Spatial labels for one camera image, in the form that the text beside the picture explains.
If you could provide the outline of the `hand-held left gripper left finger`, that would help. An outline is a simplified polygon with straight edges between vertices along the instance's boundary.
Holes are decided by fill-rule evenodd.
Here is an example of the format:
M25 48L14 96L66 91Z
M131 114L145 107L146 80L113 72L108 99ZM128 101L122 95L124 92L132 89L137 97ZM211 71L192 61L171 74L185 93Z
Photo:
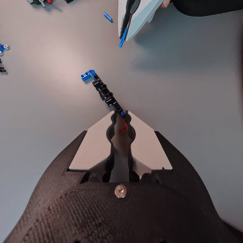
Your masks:
M114 145L117 112L112 111L93 126L84 138L69 165L70 171L97 173L103 182L109 182L114 167Z

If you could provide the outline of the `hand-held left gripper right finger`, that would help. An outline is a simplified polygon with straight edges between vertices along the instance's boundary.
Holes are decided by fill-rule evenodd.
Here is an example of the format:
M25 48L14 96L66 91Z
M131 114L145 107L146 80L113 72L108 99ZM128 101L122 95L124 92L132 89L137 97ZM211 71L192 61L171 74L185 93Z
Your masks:
M130 111L127 111L127 126L129 181L140 181L144 174L173 169L153 128Z

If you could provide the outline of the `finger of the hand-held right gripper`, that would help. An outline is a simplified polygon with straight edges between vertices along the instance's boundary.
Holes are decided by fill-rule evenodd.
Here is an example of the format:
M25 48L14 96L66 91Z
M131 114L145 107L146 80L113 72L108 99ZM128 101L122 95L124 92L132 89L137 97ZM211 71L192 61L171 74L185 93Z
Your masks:
M163 0L125 1L125 41L130 41L144 26L153 19L155 11L164 5Z
M125 28L128 25L132 5L133 0L118 1L118 34L120 39L122 38Z

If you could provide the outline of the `black red blue beam assembly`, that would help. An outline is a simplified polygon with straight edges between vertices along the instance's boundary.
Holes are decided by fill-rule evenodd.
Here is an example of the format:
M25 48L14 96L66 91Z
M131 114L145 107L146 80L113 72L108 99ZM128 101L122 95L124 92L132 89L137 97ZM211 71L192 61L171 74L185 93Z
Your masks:
M95 70L88 70L87 72L81 74L80 77L84 82L92 79L92 84L99 93L101 99L105 101L108 107L113 107L117 114L120 115L121 119L124 121L124 125L119 129L119 132L126 132L128 130L128 125L126 124L126 112L119 105L117 100L114 98L113 93L109 91L107 85L100 79Z

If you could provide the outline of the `partly built toy race car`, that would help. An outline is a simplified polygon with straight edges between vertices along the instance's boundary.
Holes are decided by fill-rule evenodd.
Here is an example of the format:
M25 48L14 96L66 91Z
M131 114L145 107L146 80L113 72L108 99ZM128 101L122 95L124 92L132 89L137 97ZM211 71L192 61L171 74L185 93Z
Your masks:
M27 0L33 6L43 6L44 8L49 4L53 4L56 0Z

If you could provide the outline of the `grey desk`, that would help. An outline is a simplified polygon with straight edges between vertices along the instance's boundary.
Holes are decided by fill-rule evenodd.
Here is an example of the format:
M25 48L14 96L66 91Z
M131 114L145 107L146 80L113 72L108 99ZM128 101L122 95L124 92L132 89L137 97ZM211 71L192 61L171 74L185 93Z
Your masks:
M81 80L89 69L189 160L242 231L242 10L190 17L171 3L120 48L118 1L1 7L1 242L50 163L111 111Z

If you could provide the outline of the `black knit cloth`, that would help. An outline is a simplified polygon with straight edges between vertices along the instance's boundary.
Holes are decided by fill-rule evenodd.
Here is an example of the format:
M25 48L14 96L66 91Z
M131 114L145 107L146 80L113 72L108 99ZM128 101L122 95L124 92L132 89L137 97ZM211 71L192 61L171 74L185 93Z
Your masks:
M204 17L243 9L242 0L173 0L175 8L191 17Z

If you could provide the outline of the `pile of mixed small pieces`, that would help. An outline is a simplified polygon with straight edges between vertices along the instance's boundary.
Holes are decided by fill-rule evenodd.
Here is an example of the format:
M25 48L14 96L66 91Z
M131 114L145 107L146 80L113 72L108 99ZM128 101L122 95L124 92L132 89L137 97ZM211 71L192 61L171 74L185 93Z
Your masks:
M5 51L5 50L9 50L10 49L10 47L8 46L8 45L3 45L3 44L0 44L0 56L3 56L3 52ZM3 65L3 63L2 63L2 60L1 60L1 58L0 58L0 72L1 73L4 73L4 72L6 72L6 70L5 70L5 68L4 68L4 65Z

